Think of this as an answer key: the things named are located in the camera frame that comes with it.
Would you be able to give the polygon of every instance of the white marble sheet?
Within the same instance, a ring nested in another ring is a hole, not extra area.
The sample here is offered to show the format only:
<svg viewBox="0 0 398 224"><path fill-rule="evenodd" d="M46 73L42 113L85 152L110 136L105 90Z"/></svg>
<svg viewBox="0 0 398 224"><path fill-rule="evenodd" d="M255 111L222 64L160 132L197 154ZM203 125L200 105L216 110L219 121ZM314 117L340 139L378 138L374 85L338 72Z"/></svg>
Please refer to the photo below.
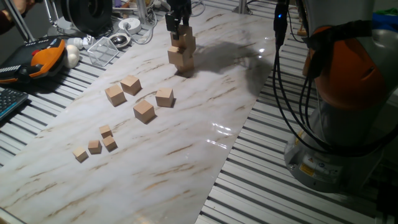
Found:
<svg viewBox="0 0 398 224"><path fill-rule="evenodd" d="M208 8L190 20L195 70L176 75L160 21L150 44L135 45L0 169L0 206L27 223L194 223L266 77L272 21ZM104 89L135 75L143 89L113 107ZM160 87L174 108L156 106ZM133 106L155 106L143 124ZM118 148L80 164L72 151L108 124Z"/></svg>

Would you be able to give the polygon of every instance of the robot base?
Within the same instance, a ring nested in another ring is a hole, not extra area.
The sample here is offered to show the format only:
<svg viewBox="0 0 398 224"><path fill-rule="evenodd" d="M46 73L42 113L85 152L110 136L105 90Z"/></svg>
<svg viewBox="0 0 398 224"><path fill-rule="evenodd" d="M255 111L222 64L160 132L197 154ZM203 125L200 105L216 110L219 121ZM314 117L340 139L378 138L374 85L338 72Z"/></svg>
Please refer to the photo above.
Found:
<svg viewBox="0 0 398 224"><path fill-rule="evenodd" d="M310 137L302 134L302 131L300 135L305 142L320 148ZM379 164L382 154L383 150L378 150L358 158L331 156L309 149L294 137L286 145L284 159L290 173L313 190L355 194Z"/></svg>

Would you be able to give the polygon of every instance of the yellow label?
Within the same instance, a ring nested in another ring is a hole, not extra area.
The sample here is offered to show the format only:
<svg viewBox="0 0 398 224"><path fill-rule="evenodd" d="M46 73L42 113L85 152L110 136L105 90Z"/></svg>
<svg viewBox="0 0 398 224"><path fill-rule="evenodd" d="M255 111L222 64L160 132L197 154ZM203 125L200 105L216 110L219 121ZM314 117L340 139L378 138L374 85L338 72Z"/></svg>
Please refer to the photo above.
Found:
<svg viewBox="0 0 398 224"><path fill-rule="evenodd" d="M307 166L304 163L301 163L300 170L303 171L304 173L310 175L310 176L312 176L313 173L315 172L315 169L312 169L311 167Z"/></svg>
<svg viewBox="0 0 398 224"><path fill-rule="evenodd" d="M297 135L301 138L301 135L302 135L302 134L303 134L303 130L301 130L300 132L298 132ZM298 144L299 144L299 141L300 141L300 140L299 140L298 138L296 138L296 141L294 142L294 144L295 144L295 145L298 145Z"/></svg>

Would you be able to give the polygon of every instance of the white ball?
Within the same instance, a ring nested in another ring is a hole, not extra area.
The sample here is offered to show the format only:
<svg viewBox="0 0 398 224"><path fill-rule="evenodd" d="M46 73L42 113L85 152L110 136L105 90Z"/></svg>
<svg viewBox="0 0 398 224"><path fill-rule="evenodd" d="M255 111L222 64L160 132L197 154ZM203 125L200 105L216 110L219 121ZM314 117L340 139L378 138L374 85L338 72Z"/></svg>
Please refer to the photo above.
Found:
<svg viewBox="0 0 398 224"><path fill-rule="evenodd" d="M67 46L67 56L65 57L65 67L74 68L79 62L80 51L74 45Z"/></svg>
<svg viewBox="0 0 398 224"><path fill-rule="evenodd" d="M68 55L65 58L65 67L67 68L75 68L77 63L79 62L79 58L76 55Z"/></svg>
<svg viewBox="0 0 398 224"><path fill-rule="evenodd" d="M76 56L80 56L79 49L76 46L74 46L74 45L68 45L67 46L67 52L68 52L68 54L74 54Z"/></svg>

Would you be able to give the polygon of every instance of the keyboard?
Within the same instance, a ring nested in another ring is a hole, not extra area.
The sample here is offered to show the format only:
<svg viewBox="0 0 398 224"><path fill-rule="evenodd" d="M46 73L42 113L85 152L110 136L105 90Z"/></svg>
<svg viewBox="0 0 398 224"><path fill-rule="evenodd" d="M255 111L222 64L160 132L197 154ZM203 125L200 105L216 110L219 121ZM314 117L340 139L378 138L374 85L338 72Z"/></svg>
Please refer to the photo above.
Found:
<svg viewBox="0 0 398 224"><path fill-rule="evenodd" d="M27 97L27 93L12 90L10 88L4 89L0 93L0 120L5 118L9 113L11 113L11 111L27 100Z"/></svg>

